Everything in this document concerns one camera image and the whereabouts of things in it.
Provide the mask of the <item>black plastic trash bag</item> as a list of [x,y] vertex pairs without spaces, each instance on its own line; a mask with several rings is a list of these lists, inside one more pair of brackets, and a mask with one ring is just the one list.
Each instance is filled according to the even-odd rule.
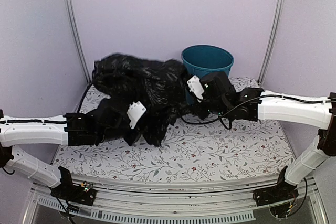
[[127,104],[140,101],[145,114],[136,126],[149,145],[161,146],[169,125],[189,114],[186,101],[188,72],[175,59],[157,61],[131,55],[111,54],[94,62],[94,87]]

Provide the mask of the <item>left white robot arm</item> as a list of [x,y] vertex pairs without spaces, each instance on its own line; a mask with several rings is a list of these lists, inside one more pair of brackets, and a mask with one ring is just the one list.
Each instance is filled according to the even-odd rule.
[[87,113],[66,113],[50,118],[13,118],[1,115],[1,168],[12,168],[49,188],[57,188],[67,200],[78,195],[70,171],[51,165],[27,154],[22,144],[57,144],[67,146],[99,145],[107,136],[120,138],[135,129],[146,107],[103,99]]

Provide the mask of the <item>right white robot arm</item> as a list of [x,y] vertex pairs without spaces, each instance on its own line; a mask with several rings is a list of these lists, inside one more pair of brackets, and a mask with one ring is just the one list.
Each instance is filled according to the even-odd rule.
[[318,135],[310,146],[279,175],[277,185],[271,190],[276,201],[284,200],[291,194],[292,187],[335,156],[335,93],[316,98],[251,87],[237,92],[222,71],[201,78],[192,76],[187,85],[201,109],[217,113],[219,120],[278,120],[318,128]]

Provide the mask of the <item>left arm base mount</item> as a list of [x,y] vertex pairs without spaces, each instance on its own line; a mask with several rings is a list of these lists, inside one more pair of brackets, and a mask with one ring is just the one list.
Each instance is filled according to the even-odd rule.
[[60,185],[50,189],[51,196],[63,199],[66,202],[93,206],[97,194],[97,191],[93,188],[93,183],[84,181],[75,185],[68,169],[61,166],[58,169],[61,174]]

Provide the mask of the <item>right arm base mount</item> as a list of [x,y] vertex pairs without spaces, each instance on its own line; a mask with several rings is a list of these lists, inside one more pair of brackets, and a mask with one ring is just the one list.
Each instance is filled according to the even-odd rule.
[[299,196],[297,185],[293,186],[285,182],[284,174],[279,175],[277,183],[274,186],[253,191],[253,200],[257,206],[274,204],[284,200],[294,199],[297,196]]

